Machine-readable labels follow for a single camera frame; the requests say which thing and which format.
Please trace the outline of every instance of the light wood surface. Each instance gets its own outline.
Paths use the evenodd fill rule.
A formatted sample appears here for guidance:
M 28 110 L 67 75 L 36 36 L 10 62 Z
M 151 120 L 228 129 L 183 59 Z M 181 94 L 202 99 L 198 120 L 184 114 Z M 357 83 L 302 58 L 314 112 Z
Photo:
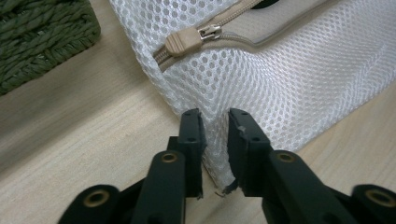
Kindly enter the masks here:
M 82 190 L 125 189 L 177 135 L 179 120 L 142 72 L 107 0 L 92 1 L 102 37 L 40 79 L 0 96 L 0 223 L 55 223 Z M 345 193 L 396 191 L 396 83 L 299 151 Z M 261 200 L 225 199 L 204 172 L 205 197 L 186 223 L 265 223 Z

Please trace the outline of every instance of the white mesh bag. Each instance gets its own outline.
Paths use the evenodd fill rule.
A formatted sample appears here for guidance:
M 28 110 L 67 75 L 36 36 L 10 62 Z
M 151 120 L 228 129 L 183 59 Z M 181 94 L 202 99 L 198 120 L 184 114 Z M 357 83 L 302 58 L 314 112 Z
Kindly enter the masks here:
M 224 34 L 260 43 L 257 48 L 216 39 L 165 66 L 153 55 L 166 37 L 238 3 L 110 2 L 143 70 L 175 113 L 201 110 L 204 164 L 220 188 L 233 181 L 226 149 L 230 107 L 249 112 L 273 148 L 296 150 L 395 79 L 394 0 L 279 0 L 222 26 Z

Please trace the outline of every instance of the green woven mat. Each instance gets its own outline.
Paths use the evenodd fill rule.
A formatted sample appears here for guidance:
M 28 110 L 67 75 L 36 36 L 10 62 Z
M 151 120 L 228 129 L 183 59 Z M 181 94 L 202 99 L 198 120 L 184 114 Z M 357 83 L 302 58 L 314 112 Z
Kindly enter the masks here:
M 99 35 L 88 0 L 0 0 L 0 95 L 92 46 Z

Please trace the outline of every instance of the black object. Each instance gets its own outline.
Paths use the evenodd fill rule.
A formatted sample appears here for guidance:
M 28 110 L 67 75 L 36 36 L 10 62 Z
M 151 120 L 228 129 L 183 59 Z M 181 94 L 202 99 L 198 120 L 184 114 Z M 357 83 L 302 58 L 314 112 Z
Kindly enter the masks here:
M 262 0 L 259 4 L 254 6 L 252 9 L 262 9 L 265 7 L 269 7 L 273 4 L 275 4 L 277 1 L 279 1 L 279 0 Z
M 251 115 L 230 109 L 229 162 L 247 197 L 262 197 L 268 223 L 396 223 L 396 194 L 375 185 L 360 185 L 347 196 L 326 187 L 296 154 L 273 150 Z M 205 132 L 198 109 L 185 112 L 179 137 L 154 156 L 146 179 L 119 192 L 98 185 L 81 192 L 60 223 L 184 223 L 185 197 L 201 198 L 201 158 Z

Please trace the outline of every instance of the green woven object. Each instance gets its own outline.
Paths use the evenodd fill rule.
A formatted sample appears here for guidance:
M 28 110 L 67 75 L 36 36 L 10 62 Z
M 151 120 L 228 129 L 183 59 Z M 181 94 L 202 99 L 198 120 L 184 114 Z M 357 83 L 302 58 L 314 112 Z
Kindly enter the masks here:
M 92 46 L 99 35 L 88 0 L 0 0 L 0 95 Z

